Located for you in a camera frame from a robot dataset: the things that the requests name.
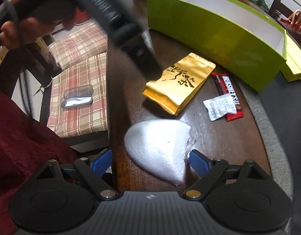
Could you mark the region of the red sleeve forearm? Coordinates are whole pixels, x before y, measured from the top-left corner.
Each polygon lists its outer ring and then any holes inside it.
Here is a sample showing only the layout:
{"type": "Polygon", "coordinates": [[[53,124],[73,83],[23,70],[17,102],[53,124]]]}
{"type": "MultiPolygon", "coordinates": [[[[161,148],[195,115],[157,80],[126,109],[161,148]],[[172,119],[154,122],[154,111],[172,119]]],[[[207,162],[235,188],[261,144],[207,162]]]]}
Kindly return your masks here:
{"type": "Polygon", "coordinates": [[[11,196],[50,159],[71,163],[76,154],[0,91],[0,234],[15,232],[8,211],[11,196]]]}

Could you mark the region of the person's left hand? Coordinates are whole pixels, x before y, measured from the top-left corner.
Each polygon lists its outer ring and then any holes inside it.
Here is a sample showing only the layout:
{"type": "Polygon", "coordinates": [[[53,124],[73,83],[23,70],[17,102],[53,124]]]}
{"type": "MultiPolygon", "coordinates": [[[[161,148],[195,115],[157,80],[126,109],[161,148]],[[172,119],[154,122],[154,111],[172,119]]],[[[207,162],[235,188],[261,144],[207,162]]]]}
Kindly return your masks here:
{"type": "Polygon", "coordinates": [[[61,24],[71,30],[75,25],[72,0],[3,0],[6,13],[0,19],[0,42],[8,49],[33,43],[52,33],[61,24]]]}

